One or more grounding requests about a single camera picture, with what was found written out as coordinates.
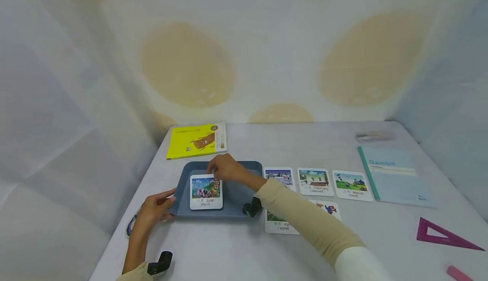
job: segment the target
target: triangle ruler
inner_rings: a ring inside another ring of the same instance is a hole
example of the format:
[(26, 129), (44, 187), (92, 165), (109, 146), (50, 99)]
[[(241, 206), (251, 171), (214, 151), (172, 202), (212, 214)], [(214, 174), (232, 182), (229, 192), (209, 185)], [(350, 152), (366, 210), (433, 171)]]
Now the triangle ruler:
[[(438, 233), (444, 235), (445, 237), (428, 235), (427, 230), (429, 228), (436, 230)], [(476, 246), (475, 244), (469, 242), (468, 240), (463, 239), (460, 236), (456, 236), (454, 233), (447, 231), (443, 227), (437, 226), (436, 224), (434, 224), (431, 221), (428, 221), (422, 217), (420, 218), (420, 221), (419, 221), (419, 229), (417, 231), (417, 240), (435, 243), (435, 244), (456, 246), (459, 248), (469, 248), (469, 249), (485, 251), (481, 247)]]

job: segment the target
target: hand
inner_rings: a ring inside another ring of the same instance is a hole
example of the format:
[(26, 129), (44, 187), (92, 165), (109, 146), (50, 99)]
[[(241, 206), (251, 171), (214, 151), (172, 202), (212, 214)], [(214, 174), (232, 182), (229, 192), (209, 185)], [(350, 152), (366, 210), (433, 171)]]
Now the hand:
[(141, 210), (139, 210), (133, 231), (136, 230), (136, 228), (137, 230), (151, 230), (160, 220), (172, 219), (174, 216), (173, 214), (168, 213), (168, 210), (176, 198), (169, 197), (173, 195), (175, 191), (176, 188), (148, 196), (142, 204)]
[(229, 181), (244, 181), (246, 178), (253, 177), (248, 169), (238, 163), (232, 158), (229, 153), (224, 155), (217, 155), (211, 162), (208, 163), (207, 173), (210, 174), (214, 170), (216, 179)]

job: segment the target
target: month flashcard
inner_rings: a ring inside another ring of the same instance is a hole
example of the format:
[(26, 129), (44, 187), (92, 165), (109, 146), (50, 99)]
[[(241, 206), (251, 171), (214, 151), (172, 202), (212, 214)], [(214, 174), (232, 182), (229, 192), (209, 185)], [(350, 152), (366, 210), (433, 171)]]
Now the month flashcard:
[(298, 231), (290, 223), (267, 210), (264, 210), (264, 231), (267, 233), (299, 235)]
[(371, 188), (363, 173), (333, 170), (333, 182), (340, 198), (373, 201)]
[(303, 195), (334, 196), (326, 169), (298, 168), (298, 182)]
[(222, 181), (213, 174), (190, 176), (190, 209), (222, 209)]
[(295, 181), (293, 180), (293, 170), (291, 168), (264, 168), (264, 178), (275, 179), (291, 191), (297, 191)]
[(317, 207), (321, 208), (338, 220), (341, 220), (341, 214), (338, 211), (338, 204), (333, 201), (322, 201), (322, 200), (310, 200), (312, 203), (316, 204)]

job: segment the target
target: white fabric backdrop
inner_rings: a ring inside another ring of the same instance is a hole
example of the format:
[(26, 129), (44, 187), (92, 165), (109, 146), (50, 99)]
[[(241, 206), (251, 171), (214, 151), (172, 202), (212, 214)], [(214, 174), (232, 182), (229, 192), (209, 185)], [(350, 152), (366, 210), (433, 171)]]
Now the white fabric backdrop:
[(488, 221), (488, 0), (463, 16), (394, 119)]
[(5, 281), (87, 280), (161, 138), (72, 5), (52, 1), (0, 0)]

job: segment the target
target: yellow book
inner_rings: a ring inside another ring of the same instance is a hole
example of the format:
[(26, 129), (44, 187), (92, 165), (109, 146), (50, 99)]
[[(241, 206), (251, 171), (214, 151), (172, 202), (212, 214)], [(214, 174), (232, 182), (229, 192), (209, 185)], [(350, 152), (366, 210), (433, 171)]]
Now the yellow book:
[(227, 152), (225, 123), (175, 127), (171, 131), (166, 159)]

